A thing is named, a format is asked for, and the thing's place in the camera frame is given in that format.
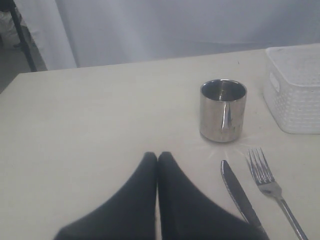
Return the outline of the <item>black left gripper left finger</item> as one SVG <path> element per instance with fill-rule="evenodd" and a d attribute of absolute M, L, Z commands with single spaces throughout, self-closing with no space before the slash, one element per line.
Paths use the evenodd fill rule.
<path fill-rule="evenodd" d="M 153 152 L 146 152 L 131 177 L 110 199 L 62 227 L 55 239 L 156 239 L 157 162 Z"/>

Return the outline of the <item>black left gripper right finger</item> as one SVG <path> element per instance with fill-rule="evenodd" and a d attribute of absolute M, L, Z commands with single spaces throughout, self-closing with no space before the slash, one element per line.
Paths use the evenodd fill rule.
<path fill-rule="evenodd" d="M 202 193 L 171 152 L 157 162 L 157 188 L 164 240 L 266 240 L 266 234 L 232 215 Z"/>

